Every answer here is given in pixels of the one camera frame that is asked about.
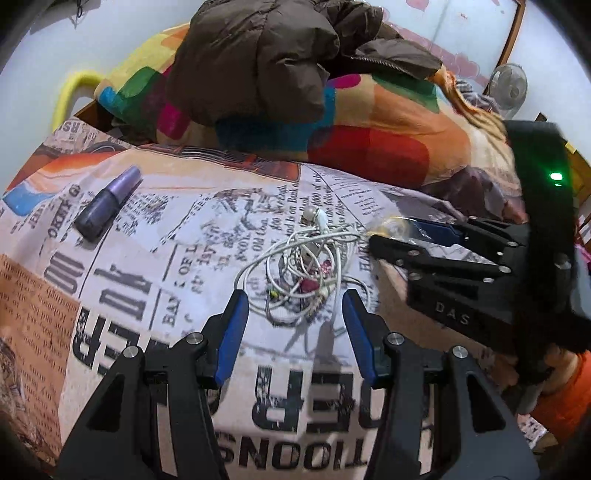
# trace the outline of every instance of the orange cloth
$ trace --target orange cloth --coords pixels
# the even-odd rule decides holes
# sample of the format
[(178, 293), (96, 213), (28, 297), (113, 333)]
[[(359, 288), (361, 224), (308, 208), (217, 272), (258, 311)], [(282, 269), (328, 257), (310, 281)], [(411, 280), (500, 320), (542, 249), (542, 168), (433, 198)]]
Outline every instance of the orange cloth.
[(577, 429), (591, 405), (591, 353), (579, 357), (579, 367), (569, 382), (552, 395), (542, 395), (531, 413), (556, 437), (566, 441)]
[(505, 124), (500, 115), (487, 112), (482, 108), (471, 105), (456, 88), (456, 76), (450, 72), (445, 65), (435, 72), (435, 75), (427, 80), (437, 85), (443, 91), (446, 98), (457, 110), (457, 113), (463, 115), (474, 127), (484, 130), (487, 138), (493, 146), (499, 150), (501, 155), (511, 155), (511, 149), (506, 147)]

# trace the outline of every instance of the blue gripper pad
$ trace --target blue gripper pad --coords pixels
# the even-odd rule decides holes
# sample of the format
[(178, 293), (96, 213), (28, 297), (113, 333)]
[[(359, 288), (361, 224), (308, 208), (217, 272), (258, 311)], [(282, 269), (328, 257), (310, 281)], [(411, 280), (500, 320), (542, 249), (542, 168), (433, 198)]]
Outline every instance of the blue gripper pad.
[(385, 388), (392, 378), (391, 358), (384, 349), (390, 333), (383, 318), (368, 313), (356, 290), (343, 295), (343, 318), (361, 376), (372, 388)]
[(218, 387), (232, 374), (247, 320), (248, 296), (244, 290), (234, 290), (224, 312), (210, 317), (203, 327), (207, 359), (213, 364), (212, 377)]
[(453, 226), (446, 223), (432, 222), (413, 218), (411, 222), (411, 236), (418, 240), (425, 240), (432, 244), (442, 245), (443, 247), (452, 247), (455, 244), (463, 243), (463, 235)]

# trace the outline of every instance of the jacket zipper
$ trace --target jacket zipper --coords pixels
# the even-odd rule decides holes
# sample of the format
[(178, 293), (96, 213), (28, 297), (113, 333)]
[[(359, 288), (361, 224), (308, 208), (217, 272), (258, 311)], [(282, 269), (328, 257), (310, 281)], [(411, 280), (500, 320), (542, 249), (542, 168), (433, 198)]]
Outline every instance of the jacket zipper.
[(402, 67), (399, 67), (395, 63), (388, 61), (388, 60), (372, 59), (370, 57), (357, 57), (357, 56), (353, 56), (353, 55), (343, 55), (343, 56), (348, 59), (351, 59), (351, 60), (368, 61), (370, 63), (376, 63), (377, 65), (381, 65), (382, 67), (388, 67), (392, 70), (396, 70), (400, 73), (405, 73), (406, 75), (410, 75), (411, 77), (414, 78), (414, 75), (412, 75), (410, 72), (408, 72), (407, 70), (403, 69)]

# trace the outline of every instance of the newspaper print fabric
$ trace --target newspaper print fabric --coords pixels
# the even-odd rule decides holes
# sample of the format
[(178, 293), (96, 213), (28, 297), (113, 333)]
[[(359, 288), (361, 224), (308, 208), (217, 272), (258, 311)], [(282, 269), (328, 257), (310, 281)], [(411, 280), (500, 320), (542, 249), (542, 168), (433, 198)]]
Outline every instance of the newspaper print fabric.
[[(74, 126), (81, 133), (59, 129), (37, 152), (53, 160), (0, 202), (3, 278), (13, 290), (0, 299), (2, 362), (13, 379), (7, 390), (12, 410), (21, 412), (19, 435), (50, 462), (119, 353), (128, 345), (162, 348), (199, 331), (225, 307), (238, 270), (299, 228), (306, 206), (321, 206), (332, 222), (359, 229), (388, 215), (452, 218), (435, 208), (453, 213), (440, 200), (330, 168), (197, 148), (126, 149), (103, 139), (99, 145), (87, 125), (74, 121), (67, 128)], [(90, 138), (82, 143), (86, 153), (68, 150), (80, 135)], [(86, 243), (74, 218), (131, 164), (140, 167), (143, 182), (100, 242)], [(461, 247), (440, 254), (470, 257)], [(369, 309), (391, 328), (411, 339), (413, 331), (434, 329), (423, 344), (446, 339), (447, 346), (463, 343), (483, 357), (473, 342), (394, 304), (392, 285), (364, 244), (349, 274), (367, 283)], [(265, 295), (262, 269), (249, 288)], [(11, 304), (18, 317), (7, 313)], [(232, 378), (212, 392), (210, 405), (231, 478), (253, 472), (363, 477), (384, 393), (363, 383), (342, 316), (334, 330), (324, 322), (331, 306), (291, 329), (250, 314)], [(40, 309), (47, 313), (36, 316)], [(61, 369), (48, 368), (48, 361)], [(34, 398), (36, 389), (48, 393)], [(166, 396), (159, 402), (166, 445)], [(425, 412), (421, 461), (428, 470), (429, 395)], [(161, 455), (174, 474), (170, 449)]]

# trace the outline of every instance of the red patch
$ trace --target red patch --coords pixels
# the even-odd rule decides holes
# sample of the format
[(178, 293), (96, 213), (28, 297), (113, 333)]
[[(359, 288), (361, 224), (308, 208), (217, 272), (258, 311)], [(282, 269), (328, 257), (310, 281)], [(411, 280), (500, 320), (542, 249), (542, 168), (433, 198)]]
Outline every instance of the red patch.
[[(168, 77), (172, 67), (172, 65), (168, 67), (162, 73), (162, 76)], [(172, 140), (179, 140), (187, 131), (189, 123), (191, 123), (191, 119), (188, 115), (185, 115), (178, 108), (166, 102), (158, 115), (156, 128)]]
[(329, 80), (326, 86), (336, 89), (345, 89), (357, 87), (360, 83), (361, 75), (359, 73), (351, 73), (349, 75), (343, 75), (342, 77)]
[(310, 280), (305, 278), (300, 283), (300, 293), (310, 293), (311, 291), (317, 290), (319, 284), (316, 280)]
[(312, 134), (308, 159), (368, 180), (405, 188), (420, 187), (429, 168), (429, 151), (418, 140), (377, 129), (341, 125)]

